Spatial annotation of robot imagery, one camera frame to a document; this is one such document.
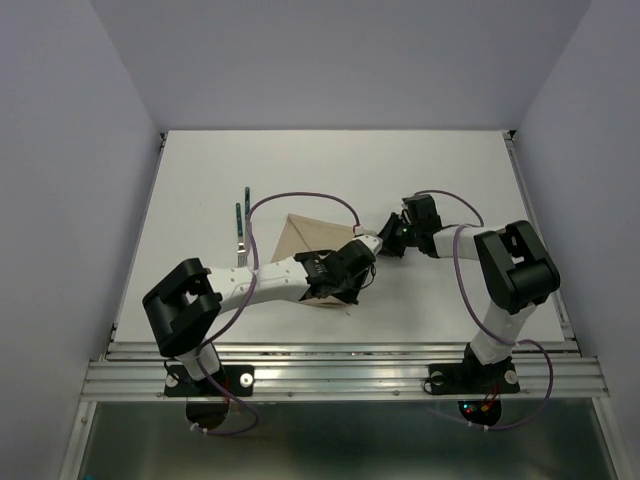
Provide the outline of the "beige cloth napkin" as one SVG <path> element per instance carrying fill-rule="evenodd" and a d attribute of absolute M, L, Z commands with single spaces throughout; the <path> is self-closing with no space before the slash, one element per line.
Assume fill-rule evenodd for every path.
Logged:
<path fill-rule="evenodd" d="M 324 222 L 296 214 L 288 214 L 271 262 L 275 263 L 296 253 L 334 250 L 337 251 L 354 237 L 350 226 Z M 313 307 L 342 308 L 356 305 L 358 293 L 348 290 L 346 294 L 327 298 L 309 298 L 300 304 Z"/>

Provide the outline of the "silver fork teal handle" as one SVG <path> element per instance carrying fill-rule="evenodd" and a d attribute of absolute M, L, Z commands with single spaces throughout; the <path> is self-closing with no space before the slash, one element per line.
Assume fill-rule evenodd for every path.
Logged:
<path fill-rule="evenodd" d="M 244 236 L 244 216 L 240 203 L 235 204 L 236 231 L 237 231 L 237 267 L 247 265 L 247 249 Z"/>

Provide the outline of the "silver knife teal handle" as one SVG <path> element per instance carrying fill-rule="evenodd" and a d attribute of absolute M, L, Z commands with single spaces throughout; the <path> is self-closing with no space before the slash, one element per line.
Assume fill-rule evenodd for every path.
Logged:
<path fill-rule="evenodd" d="M 245 233 L 245 246 L 247 255 L 251 252 L 251 240 L 250 240 L 250 212 L 251 212 L 251 188 L 249 186 L 244 187 L 244 233 Z"/>

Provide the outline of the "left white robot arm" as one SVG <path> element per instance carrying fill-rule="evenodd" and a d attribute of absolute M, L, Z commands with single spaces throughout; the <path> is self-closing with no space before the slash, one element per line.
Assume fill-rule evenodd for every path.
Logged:
<path fill-rule="evenodd" d="M 255 271 L 209 269 L 198 258 L 186 259 L 142 300 L 160 355 L 177 359 L 199 393 L 213 393 L 222 384 L 223 371 L 205 335 L 218 315 L 280 300 L 335 297 L 355 304 L 381 247 L 379 238 L 360 235 L 337 251 L 298 253 Z"/>

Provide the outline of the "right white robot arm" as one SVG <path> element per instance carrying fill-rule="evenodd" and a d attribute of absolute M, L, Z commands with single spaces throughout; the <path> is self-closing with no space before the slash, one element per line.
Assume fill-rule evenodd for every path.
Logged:
<path fill-rule="evenodd" d="M 446 225 L 433 196 L 448 196 L 476 218 L 474 224 Z M 399 213 L 391 213 L 379 232 L 383 255 L 402 257 L 408 248 L 435 259 L 453 260 L 462 301 L 478 333 L 468 344 L 472 359 L 460 366 L 463 384 L 482 390 L 496 378 L 495 364 L 511 356 L 520 332 L 535 309 L 560 287 L 559 271 L 526 220 L 489 228 L 480 212 L 462 197 L 443 190 L 423 190 L 402 200 Z M 490 303 L 480 318 L 471 306 L 460 262 L 480 265 Z"/>

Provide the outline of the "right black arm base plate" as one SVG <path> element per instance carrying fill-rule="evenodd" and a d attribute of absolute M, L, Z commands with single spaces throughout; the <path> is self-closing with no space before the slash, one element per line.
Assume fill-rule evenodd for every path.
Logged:
<path fill-rule="evenodd" d="M 494 392 L 517 394 L 520 384 L 512 363 L 480 366 L 437 363 L 428 366 L 423 389 L 435 396 L 458 395 L 467 398 Z"/>

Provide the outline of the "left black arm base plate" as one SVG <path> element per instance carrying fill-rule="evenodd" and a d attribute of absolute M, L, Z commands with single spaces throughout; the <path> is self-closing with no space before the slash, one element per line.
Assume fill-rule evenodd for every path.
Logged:
<path fill-rule="evenodd" d="M 213 375 L 217 384 L 237 397 L 251 397 L 255 380 L 252 365 L 225 365 Z M 222 392 L 208 379 L 194 380 L 182 365 L 169 365 L 163 394 L 169 398 L 222 397 Z"/>

